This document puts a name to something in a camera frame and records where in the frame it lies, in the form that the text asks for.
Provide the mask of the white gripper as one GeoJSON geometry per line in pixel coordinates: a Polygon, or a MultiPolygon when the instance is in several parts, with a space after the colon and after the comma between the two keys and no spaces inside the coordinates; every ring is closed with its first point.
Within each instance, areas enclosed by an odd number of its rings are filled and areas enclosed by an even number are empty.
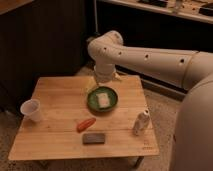
{"type": "Polygon", "coordinates": [[[113,78],[116,81],[122,81],[121,76],[116,73],[116,68],[113,64],[97,64],[94,66],[94,77],[91,77],[86,84],[86,93],[91,92],[98,87],[98,83],[106,83],[113,78]]]}

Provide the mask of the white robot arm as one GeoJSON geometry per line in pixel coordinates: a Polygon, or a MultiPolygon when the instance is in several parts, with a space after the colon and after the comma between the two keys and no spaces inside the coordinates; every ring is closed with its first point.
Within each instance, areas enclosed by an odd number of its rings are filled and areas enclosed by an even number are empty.
{"type": "Polygon", "coordinates": [[[117,31],[90,40],[99,82],[117,65],[187,91],[177,115],[169,171],[213,171],[213,53],[127,47],[117,31]]]}

